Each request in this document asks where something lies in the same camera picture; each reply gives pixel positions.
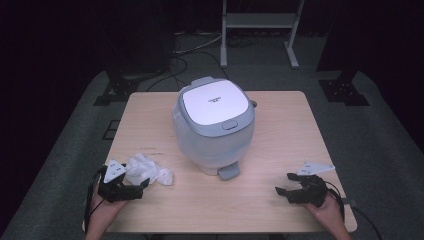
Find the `white pedal trash can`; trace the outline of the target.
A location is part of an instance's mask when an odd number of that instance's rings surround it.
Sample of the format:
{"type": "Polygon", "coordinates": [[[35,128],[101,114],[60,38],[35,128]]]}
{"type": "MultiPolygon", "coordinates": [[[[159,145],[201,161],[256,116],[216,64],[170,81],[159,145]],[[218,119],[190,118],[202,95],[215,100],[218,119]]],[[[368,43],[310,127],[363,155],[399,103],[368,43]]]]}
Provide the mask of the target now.
{"type": "MultiPolygon", "coordinates": [[[[238,85],[212,77],[194,80],[180,90],[174,108],[183,113],[192,130],[210,137],[218,135],[219,124],[236,121],[235,125],[246,126],[255,118],[253,102],[238,85]]],[[[240,174],[239,161],[219,169],[196,165],[207,175],[230,180],[240,174]]]]}

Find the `black stand base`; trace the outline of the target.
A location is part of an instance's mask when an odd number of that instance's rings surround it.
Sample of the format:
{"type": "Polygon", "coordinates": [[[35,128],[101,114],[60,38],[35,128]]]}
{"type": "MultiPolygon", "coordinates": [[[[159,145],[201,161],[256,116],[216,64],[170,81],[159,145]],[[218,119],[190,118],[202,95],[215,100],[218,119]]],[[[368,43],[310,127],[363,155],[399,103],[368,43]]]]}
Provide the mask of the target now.
{"type": "Polygon", "coordinates": [[[123,66],[117,62],[110,62],[106,66],[106,75],[109,79],[102,95],[99,95],[94,106],[108,106],[112,102],[126,102],[130,95],[137,91],[139,82],[125,76],[123,66]]]}
{"type": "Polygon", "coordinates": [[[356,69],[342,70],[336,79],[322,79],[319,84],[329,102],[342,102],[346,106],[368,106],[367,99],[353,85],[356,69]]]}

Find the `translucent plastic bin liner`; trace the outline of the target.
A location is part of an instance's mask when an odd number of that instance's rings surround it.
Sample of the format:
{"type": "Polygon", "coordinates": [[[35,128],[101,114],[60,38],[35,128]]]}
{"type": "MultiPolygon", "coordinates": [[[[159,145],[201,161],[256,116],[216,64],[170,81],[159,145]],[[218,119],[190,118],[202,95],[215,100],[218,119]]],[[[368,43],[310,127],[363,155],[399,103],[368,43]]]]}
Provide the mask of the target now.
{"type": "Polygon", "coordinates": [[[192,130],[178,108],[173,109],[172,118],[180,151],[208,169],[223,168],[241,160],[250,146],[255,126],[255,118],[246,126],[228,121],[219,124],[217,136],[210,137],[192,130]]]}

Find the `person's left hand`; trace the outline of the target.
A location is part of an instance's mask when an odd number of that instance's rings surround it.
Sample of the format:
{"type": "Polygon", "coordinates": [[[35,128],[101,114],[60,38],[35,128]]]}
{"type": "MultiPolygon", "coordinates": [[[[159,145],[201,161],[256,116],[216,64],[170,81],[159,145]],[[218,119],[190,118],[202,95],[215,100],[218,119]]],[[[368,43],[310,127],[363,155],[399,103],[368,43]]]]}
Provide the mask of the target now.
{"type": "Polygon", "coordinates": [[[98,194],[95,187],[89,212],[90,220],[114,221],[118,214],[127,206],[128,201],[110,203],[98,194]]]}

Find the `white metal stand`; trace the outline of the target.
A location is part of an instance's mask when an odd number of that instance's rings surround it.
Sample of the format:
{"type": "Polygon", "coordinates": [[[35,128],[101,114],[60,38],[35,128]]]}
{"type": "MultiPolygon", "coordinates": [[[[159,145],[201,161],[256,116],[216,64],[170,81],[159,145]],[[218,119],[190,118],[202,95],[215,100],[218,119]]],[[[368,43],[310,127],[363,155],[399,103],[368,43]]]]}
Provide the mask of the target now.
{"type": "Polygon", "coordinates": [[[227,61],[227,32],[229,29],[289,29],[289,39],[284,48],[293,69],[300,67],[293,44],[306,0],[299,0],[294,13],[231,13],[227,11],[227,0],[222,0],[220,66],[225,68],[227,61]]]}

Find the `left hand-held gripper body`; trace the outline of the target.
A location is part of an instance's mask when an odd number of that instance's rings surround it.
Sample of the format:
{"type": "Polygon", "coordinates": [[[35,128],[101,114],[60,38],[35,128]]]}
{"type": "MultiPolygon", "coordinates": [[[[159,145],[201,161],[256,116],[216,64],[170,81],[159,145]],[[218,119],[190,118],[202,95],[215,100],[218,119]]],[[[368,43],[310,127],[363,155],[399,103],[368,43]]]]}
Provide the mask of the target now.
{"type": "Polygon", "coordinates": [[[111,159],[109,164],[102,168],[98,194],[110,203],[128,200],[126,186],[123,184],[126,171],[125,164],[111,159]]]}

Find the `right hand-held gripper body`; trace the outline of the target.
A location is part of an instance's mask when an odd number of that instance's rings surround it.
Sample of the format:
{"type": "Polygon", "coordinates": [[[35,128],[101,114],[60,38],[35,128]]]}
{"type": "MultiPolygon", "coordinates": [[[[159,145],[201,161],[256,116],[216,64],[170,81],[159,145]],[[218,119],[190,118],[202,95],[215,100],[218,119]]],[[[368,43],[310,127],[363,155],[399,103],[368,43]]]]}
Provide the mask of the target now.
{"type": "Polygon", "coordinates": [[[334,169],[335,166],[332,164],[305,162],[295,173],[300,176],[306,176],[304,181],[300,182],[302,188],[291,190],[294,194],[292,197],[289,197],[289,202],[296,204],[312,203],[316,207],[321,207],[327,195],[328,188],[325,181],[318,176],[318,173],[324,173],[334,169]]]}

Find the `white tissue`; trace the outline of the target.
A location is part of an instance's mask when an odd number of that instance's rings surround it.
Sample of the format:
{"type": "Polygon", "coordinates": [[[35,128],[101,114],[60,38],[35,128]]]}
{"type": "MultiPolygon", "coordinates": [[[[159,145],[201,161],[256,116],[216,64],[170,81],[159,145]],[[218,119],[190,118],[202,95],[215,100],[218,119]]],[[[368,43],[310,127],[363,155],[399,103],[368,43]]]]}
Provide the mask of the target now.
{"type": "Polygon", "coordinates": [[[148,179],[150,184],[157,181],[164,186],[170,186],[173,184],[174,173],[144,154],[137,154],[127,163],[126,178],[133,185],[140,185],[148,179]]]}

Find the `person's right hand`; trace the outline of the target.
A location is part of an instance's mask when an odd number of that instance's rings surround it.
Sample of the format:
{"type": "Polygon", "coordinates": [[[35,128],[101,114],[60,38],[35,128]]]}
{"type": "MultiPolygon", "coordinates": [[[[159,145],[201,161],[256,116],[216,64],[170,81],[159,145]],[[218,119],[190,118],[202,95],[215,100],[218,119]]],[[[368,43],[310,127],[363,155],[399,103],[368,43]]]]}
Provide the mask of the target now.
{"type": "Polygon", "coordinates": [[[321,207],[312,203],[304,204],[303,207],[328,231],[344,226],[339,204],[331,194],[326,195],[321,207]]]}

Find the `dark floor outlet plate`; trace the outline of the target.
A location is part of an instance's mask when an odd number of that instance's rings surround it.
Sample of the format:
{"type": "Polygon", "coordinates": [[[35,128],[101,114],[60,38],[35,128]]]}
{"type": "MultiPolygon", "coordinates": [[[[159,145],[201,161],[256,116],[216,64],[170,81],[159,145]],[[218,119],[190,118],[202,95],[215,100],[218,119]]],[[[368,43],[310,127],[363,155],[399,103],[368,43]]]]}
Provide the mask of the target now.
{"type": "Polygon", "coordinates": [[[111,120],[103,133],[103,140],[113,140],[119,128],[120,121],[119,120],[111,120]]]}

